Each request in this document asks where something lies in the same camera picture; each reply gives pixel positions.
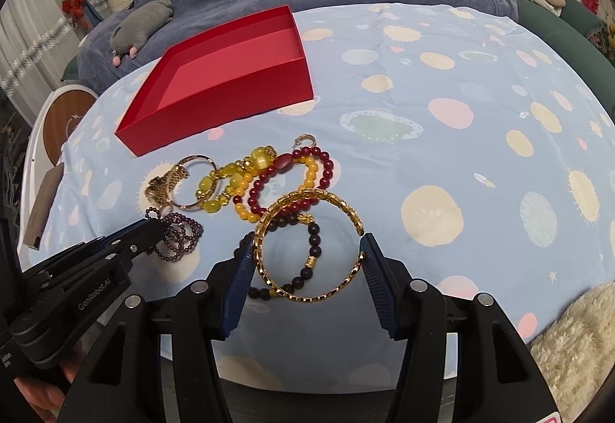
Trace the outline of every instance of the yellow bead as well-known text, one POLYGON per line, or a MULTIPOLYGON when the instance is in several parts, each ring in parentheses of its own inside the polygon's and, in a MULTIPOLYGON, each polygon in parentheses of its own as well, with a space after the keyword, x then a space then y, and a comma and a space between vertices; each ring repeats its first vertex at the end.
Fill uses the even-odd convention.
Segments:
POLYGON ((271 158, 265 155, 254 158, 254 166, 258 170, 266 169, 268 166, 271 166, 271 163, 271 158))
POLYGON ((224 168, 222 168, 222 171, 226 176, 230 177, 231 175, 237 173, 239 171, 239 168, 235 163, 229 163, 228 165, 224 166, 224 168))
POLYGON ((250 153, 250 156, 252 156, 252 159, 256 159, 259 156, 264 156, 266 153, 265 147, 256 147, 256 149, 250 153))
POLYGON ((244 181, 244 176, 241 173, 234 173, 229 181, 231 187, 237 188, 244 181))
POLYGON ((203 177, 201 178, 201 181, 199 182, 199 190, 203 191, 203 192, 209 192, 211 190, 211 186, 213 185, 213 180, 211 180, 211 177, 203 177))
POLYGON ((218 201, 206 201, 203 203, 203 209, 208 213, 215 213, 220 209, 220 203, 218 201))

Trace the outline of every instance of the bed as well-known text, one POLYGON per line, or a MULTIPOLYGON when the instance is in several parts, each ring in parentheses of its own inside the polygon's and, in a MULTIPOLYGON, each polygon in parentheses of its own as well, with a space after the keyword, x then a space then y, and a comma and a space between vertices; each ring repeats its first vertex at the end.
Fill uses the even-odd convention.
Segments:
MULTIPOLYGON (((312 101, 136 158, 113 132, 156 61, 104 92, 64 147, 65 176, 32 263, 142 217, 148 181, 181 157, 205 153, 224 164, 261 145, 287 151, 311 133, 334 159, 331 190, 357 209, 386 256, 444 293, 492 292, 528 341, 572 299, 614 278, 615 127, 538 37, 509 18, 446 5, 355 4, 294 17, 312 101)), ((206 172, 191 170, 180 202, 206 172)), ((301 178, 272 178, 263 203, 301 178)), ((323 227, 324 256, 309 290, 318 293, 345 275, 356 240, 343 216, 325 206, 313 213, 323 227)), ((140 256, 134 292, 176 293, 251 228, 229 207, 193 216, 205 230, 197 250, 179 263, 140 256)), ((273 274, 291 278, 305 258, 304 230, 268 237, 273 274)), ((254 285, 262 287, 259 278, 254 285)), ((454 346, 451 337, 447 377, 454 346)), ((163 351, 170 356, 168 341, 163 351)), ((379 327, 359 276, 315 306, 248 300, 239 328, 215 351, 220 375, 232 381, 348 393, 393 388, 404 345, 379 327)))

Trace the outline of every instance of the finger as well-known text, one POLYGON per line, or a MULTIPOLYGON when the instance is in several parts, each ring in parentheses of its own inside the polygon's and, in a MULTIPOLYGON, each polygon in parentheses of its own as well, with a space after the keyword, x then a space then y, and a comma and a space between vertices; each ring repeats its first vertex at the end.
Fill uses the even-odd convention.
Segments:
POLYGON ((69 383, 72 383, 75 380, 77 371, 79 371, 79 367, 81 366, 84 357, 85 355, 82 351, 75 351, 70 357, 61 363, 64 376, 66 376, 69 383))
POLYGON ((59 411, 64 403, 64 394, 58 387, 30 377, 15 378, 15 384, 30 405, 43 410, 59 411))
POLYGON ((37 406, 32 406, 32 409, 35 410, 36 414, 39 415, 39 418, 41 418, 44 423, 55 423, 55 416, 51 411, 41 409, 37 406))

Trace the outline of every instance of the red box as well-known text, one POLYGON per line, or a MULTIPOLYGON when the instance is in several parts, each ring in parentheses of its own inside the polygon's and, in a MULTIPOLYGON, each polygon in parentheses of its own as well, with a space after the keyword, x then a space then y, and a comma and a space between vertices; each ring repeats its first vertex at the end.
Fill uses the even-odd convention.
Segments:
POLYGON ((307 66, 288 6, 214 27, 167 50, 116 136, 142 156, 210 128, 310 100, 307 66))

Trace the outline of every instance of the black beaded bracelet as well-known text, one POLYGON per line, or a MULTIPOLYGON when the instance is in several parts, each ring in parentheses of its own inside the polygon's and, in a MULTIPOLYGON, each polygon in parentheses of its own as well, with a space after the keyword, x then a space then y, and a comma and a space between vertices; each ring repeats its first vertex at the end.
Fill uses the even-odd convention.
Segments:
MULTIPOLYGON (((271 221, 271 223, 267 227, 268 232, 275 232, 278 227, 285 227, 287 225, 296 225, 297 223, 303 223, 307 225, 307 231, 309 232, 309 257, 306 260, 305 266, 299 272, 297 277, 287 284, 282 286, 282 289, 287 293, 294 294, 295 290, 300 290, 305 281, 308 281, 314 275, 314 267, 316 266, 316 260, 321 256, 321 236, 319 236, 319 232, 321 228, 318 223, 315 223, 314 217, 310 213, 305 214, 295 214, 291 213, 288 216, 279 216, 271 221)), ((273 293, 271 288, 254 288, 251 287, 248 290, 248 296, 252 299, 260 298, 261 300, 269 300, 270 298, 277 296, 276 293, 273 293)))

